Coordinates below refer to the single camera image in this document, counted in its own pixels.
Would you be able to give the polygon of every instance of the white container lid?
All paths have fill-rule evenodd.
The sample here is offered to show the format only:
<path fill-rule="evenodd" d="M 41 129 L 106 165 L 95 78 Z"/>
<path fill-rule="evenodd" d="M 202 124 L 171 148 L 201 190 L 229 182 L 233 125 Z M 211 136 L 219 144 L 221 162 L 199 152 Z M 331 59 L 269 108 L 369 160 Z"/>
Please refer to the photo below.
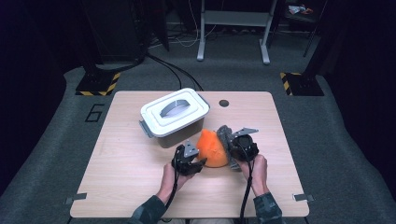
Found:
<path fill-rule="evenodd" d="M 193 89 L 172 92 L 140 109 L 140 114 L 151 133 L 164 137 L 174 133 L 209 112 L 209 104 Z"/>

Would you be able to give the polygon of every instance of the sleeve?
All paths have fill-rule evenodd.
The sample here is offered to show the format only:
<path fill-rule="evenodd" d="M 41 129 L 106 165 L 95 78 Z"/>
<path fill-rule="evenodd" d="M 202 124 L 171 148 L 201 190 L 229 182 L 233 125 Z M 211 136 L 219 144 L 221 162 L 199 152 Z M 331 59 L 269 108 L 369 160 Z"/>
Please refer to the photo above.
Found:
<path fill-rule="evenodd" d="M 256 216 L 261 224 L 282 224 L 282 210 L 280 210 L 271 192 L 253 199 Z"/>
<path fill-rule="evenodd" d="M 157 223 L 166 212 L 165 205 L 155 195 L 140 205 L 128 220 L 128 224 L 154 224 Z"/>

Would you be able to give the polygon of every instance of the person's left hand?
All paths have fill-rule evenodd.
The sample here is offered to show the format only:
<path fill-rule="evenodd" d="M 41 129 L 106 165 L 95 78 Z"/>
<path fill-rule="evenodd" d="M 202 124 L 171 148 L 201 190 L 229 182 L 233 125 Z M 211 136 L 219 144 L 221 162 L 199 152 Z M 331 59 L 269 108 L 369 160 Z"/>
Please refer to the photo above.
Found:
<path fill-rule="evenodd" d="M 194 175 L 180 175 L 177 181 L 177 191 L 183 187 L 183 185 L 193 177 Z M 171 196 L 172 189 L 175 183 L 175 169 L 172 164 L 166 163 L 163 167 L 163 180 L 161 187 L 156 196 L 166 204 Z"/>

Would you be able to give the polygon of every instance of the plastic storage container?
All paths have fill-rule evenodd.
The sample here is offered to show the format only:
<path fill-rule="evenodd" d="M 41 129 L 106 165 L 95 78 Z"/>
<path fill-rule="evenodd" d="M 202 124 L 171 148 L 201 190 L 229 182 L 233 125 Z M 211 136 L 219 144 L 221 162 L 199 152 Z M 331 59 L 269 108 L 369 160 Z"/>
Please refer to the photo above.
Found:
<path fill-rule="evenodd" d="M 148 137 L 167 148 L 200 132 L 209 108 L 195 90 L 185 88 L 144 105 L 139 122 Z"/>

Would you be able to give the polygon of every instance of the gray carpet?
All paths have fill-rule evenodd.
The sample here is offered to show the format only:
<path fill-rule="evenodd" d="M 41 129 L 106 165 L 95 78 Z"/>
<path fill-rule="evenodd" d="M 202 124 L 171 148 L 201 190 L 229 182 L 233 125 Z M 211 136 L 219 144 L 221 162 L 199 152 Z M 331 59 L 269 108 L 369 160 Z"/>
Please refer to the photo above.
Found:
<path fill-rule="evenodd" d="M 317 80 L 325 96 L 288 96 L 280 72 L 303 72 L 307 40 L 279 34 L 263 65 L 257 35 L 218 36 L 207 41 L 205 60 L 196 61 L 198 44 L 171 44 L 149 52 L 192 74 L 205 91 L 269 91 L 287 136 L 309 204 L 310 223 L 396 223 L 396 203 L 379 172 L 364 158 L 343 125 L 332 92 Z M 107 65 L 115 67 L 120 64 Z M 0 223 L 66 223 L 71 205 L 66 197 L 78 190 L 97 136 L 106 118 L 110 96 L 76 96 L 82 68 L 66 74 L 67 89 L 48 129 L 0 199 Z M 181 77 L 182 87 L 193 87 Z M 115 91 L 177 91 L 178 81 L 162 65 L 147 58 L 122 72 Z M 93 105 L 102 110 L 98 122 L 85 122 Z M 288 223 L 304 223 L 287 218 Z M 70 223 L 124 223 L 125 219 L 73 218 Z"/>

